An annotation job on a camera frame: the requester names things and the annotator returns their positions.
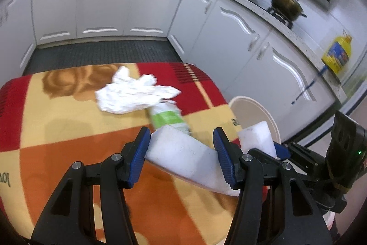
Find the kitchen cabinet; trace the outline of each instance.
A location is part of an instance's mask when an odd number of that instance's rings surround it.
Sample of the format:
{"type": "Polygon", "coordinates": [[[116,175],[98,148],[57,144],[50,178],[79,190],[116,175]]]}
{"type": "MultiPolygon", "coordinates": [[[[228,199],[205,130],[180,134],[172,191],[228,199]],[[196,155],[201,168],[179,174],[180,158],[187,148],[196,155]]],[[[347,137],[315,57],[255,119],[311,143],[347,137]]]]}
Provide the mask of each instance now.
{"type": "Polygon", "coordinates": [[[33,0],[37,44],[76,38],[76,0],[33,0]]]}
{"type": "Polygon", "coordinates": [[[124,35],[166,37],[180,0],[130,0],[124,35]]]}
{"type": "Polygon", "coordinates": [[[217,0],[181,0],[168,40],[184,61],[217,0]]]}
{"type": "Polygon", "coordinates": [[[284,36],[273,30],[224,92],[227,101],[248,96],[263,105],[278,125],[282,141],[306,127],[335,101],[322,79],[292,101],[317,71],[284,36]]]}
{"type": "Polygon", "coordinates": [[[129,0],[77,0],[77,37],[122,36],[129,0]]]}
{"type": "Polygon", "coordinates": [[[36,42],[31,0],[0,0],[0,88],[22,75],[36,42]]]}
{"type": "Polygon", "coordinates": [[[218,0],[185,60],[223,92],[252,57],[270,25],[231,0],[218,0]]]}

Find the metal screw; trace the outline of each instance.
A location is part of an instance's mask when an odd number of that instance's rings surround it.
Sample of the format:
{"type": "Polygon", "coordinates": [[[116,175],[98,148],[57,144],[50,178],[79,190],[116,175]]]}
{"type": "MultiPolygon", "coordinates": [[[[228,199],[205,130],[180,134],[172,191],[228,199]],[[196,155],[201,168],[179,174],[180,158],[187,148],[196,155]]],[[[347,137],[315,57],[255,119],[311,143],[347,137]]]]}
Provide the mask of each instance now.
{"type": "Polygon", "coordinates": [[[72,168],[74,169],[79,169],[81,166],[81,162],[80,161],[77,161],[77,162],[74,162],[73,165],[72,165],[72,168]]]}
{"type": "Polygon", "coordinates": [[[283,162],[281,166],[283,166],[283,168],[286,170],[292,169],[292,165],[288,162],[283,162]]]}
{"type": "Polygon", "coordinates": [[[252,160],[252,156],[250,154],[244,154],[242,155],[242,159],[249,162],[252,160]]]}
{"type": "Polygon", "coordinates": [[[122,155],[120,154],[120,153],[116,153],[116,154],[113,154],[112,156],[111,156],[111,159],[113,160],[113,161],[118,161],[118,160],[120,160],[122,158],[122,155]]]}

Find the black rubber mat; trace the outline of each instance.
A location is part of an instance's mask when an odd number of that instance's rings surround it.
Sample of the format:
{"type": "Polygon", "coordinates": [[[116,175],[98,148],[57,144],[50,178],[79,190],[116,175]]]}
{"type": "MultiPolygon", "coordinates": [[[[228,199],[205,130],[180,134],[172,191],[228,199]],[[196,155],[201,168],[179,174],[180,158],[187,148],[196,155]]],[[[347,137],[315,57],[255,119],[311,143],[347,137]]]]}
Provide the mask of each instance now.
{"type": "Polygon", "coordinates": [[[36,49],[24,75],[111,63],[181,62],[168,41],[90,42],[36,49]]]}

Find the green label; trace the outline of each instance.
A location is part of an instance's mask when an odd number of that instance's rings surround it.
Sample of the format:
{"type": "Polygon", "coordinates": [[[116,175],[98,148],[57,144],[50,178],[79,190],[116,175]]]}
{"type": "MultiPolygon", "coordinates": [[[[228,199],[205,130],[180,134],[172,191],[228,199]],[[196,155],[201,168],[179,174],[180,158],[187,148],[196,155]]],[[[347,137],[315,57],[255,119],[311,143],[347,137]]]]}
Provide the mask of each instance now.
{"type": "Polygon", "coordinates": [[[157,113],[156,115],[152,115],[152,122],[155,129],[158,129],[163,125],[184,123],[183,119],[173,111],[164,111],[157,113]]]}

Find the orange blanket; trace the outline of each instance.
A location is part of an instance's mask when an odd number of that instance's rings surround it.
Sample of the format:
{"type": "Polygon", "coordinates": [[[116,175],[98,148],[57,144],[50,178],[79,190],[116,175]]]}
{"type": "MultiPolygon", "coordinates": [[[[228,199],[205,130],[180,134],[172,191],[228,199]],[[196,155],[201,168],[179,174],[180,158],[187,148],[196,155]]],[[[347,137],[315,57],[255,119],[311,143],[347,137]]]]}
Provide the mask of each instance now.
{"type": "MultiPolygon", "coordinates": [[[[223,127],[230,140],[241,127],[223,96],[198,68],[184,63],[85,66],[24,76],[0,90],[0,208],[30,238],[48,198],[74,161],[102,162],[135,139],[150,120],[145,110],[101,112],[94,91],[111,82],[119,66],[130,76],[153,74],[182,93],[175,100],[194,138],[213,147],[223,127]]],[[[214,245],[227,235],[236,197],[190,185],[144,164],[140,180],[125,192],[139,244],[214,245]]],[[[99,187],[94,192],[97,237],[104,241],[99,187]]]]}

